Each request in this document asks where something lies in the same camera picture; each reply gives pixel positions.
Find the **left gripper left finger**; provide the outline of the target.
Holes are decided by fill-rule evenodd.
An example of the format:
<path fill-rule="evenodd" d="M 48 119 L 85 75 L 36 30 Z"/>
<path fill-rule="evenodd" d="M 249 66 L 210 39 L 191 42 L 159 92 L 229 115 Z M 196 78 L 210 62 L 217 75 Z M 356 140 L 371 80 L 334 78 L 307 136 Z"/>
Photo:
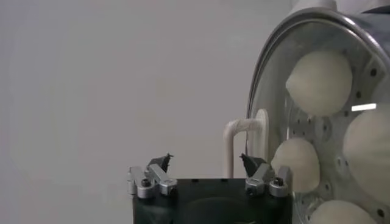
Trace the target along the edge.
<path fill-rule="evenodd" d="M 168 175 L 172 155 L 153 158 L 143 169 L 141 166 L 129 167 L 127 173 L 127 192 L 140 199 L 151 199 L 157 194 L 172 196 L 178 185 L 177 179 Z"/>

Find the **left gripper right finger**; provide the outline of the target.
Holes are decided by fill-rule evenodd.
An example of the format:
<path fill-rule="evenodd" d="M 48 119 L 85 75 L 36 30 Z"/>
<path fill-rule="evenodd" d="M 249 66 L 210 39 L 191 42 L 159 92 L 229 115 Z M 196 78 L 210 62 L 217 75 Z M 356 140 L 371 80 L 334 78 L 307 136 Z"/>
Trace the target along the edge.
<path fill-rule="evenodd" d="M 249 197 L 267 193 L 273 197 L 291 195 L 291 169 L 281 166 L 277 172 L 262 158 L 241 154 L 247 173 L 245 191 Z"/>

